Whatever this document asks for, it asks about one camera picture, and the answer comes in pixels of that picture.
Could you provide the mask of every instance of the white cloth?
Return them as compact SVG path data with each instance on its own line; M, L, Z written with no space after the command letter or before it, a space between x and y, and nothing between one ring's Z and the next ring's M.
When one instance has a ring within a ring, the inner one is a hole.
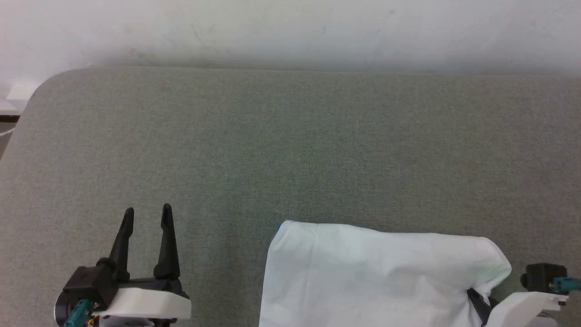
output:
M270 248L260 327L480 327L466 295L510 273L483 237L286 221Z

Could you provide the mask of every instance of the floor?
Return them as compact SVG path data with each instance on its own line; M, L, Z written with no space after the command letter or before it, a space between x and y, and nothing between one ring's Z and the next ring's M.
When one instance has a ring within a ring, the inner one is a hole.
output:
M15 126L16 124L14 123L0 123L0 134L13 129ZM10 140L11 136L12 133L0 136L0 159L2 159L2 154L4 153L4 150L6 150L6 146L8 146L8 141Z

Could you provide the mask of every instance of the teal connector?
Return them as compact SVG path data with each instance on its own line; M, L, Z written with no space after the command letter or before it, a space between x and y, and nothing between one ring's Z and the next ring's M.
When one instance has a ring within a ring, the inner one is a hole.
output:
M89 300L80 300L64 323L64 327L83 327L93 313L93 304Z
M581 290L581 279L569 277L553 278L553 290L555 292L572 292Z

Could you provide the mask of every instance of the folded white fabric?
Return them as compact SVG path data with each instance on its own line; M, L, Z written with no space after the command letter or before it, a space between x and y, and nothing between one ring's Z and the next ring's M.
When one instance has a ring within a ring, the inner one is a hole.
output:
M286 221L270 248L260 327L480 327L466 295L510 273L483 237Z

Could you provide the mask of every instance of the white cable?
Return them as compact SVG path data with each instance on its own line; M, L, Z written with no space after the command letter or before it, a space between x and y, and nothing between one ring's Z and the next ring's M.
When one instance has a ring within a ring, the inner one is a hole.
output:
M14 127L14 128L13 128L13 129L11 129L11 130L3 131L2 133L0 133L0 136L4 136L4 135L7 135L7 134L10 134L10 133L12 133L12 132L13 132L15 129L16 129L16 127Z

